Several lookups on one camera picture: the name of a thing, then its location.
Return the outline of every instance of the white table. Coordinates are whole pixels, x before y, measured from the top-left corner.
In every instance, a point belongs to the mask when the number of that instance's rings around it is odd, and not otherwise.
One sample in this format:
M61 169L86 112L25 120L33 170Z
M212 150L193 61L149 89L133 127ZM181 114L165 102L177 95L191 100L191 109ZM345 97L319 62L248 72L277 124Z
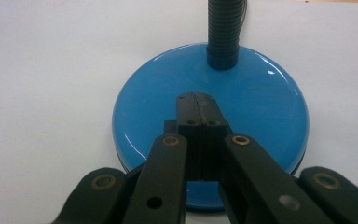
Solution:
M241 45L279 63L308 103L300 170L358 186L358 4L248 6ZM85 174L122 169L111 131L121 87L161 52L205 41L206 0L0 1L0 224L49 223Z

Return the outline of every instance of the round base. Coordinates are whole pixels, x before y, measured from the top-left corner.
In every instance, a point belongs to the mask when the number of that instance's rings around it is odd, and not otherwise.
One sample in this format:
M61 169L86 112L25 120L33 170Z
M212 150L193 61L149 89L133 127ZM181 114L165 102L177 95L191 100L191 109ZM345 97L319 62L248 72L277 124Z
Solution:
M240 48L227 71L206 63L206 44L167 51L139 68L117 98L113 135L128 170L145 162L164 120L176 119L175 98L184 92L212 95L234 133L252 136L288 173L299 164L308 138L308 112L300 89L268 57ZM216 182L188 182L187 207L221 211Z

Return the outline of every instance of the hole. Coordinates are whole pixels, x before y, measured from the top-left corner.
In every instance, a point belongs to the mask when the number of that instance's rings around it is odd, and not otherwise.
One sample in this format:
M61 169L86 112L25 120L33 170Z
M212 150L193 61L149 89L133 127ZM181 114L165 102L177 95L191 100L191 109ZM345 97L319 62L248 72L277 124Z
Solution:
M301 207L300 201L289 194L279 196L278 201L289 210L297 211Z
M316 173L313 175L313 180L327 189L339 189L340 187L339 181L327 173Z
M106 190L112 188L116 184L116 178L113 175L98 175L95 177L91 186L96 190Z
M197 122L194 121L194 120L188 120L188 121L187 121L187 124L189 124L189 125L196 125Z
M179 139L177 139L176 137L168 136L162 139L162 143L164 143L167 146L175 146L179 144Z
M251 140L249 140L249 138L247 138L245 136L240 136L240 135L236 135L236 136L232 137L231 140L235 144L241 145L241 146L245 146L245 145L248 145L249 143L251 143Z
M112 178L109 178L109 177L102 177L102 178L99 178L97 180L97 186L98 187L103 187L103 186L106 186L110 183L110 181L112 181Z
M208 122L208 124L211 125L211 126L215 126L215 125L219 125L220 122L217 121L217 120L211 120L211 121Z
M147 200L147 206L151 209L158 209L162 206L162 199L160 197L151 197Z

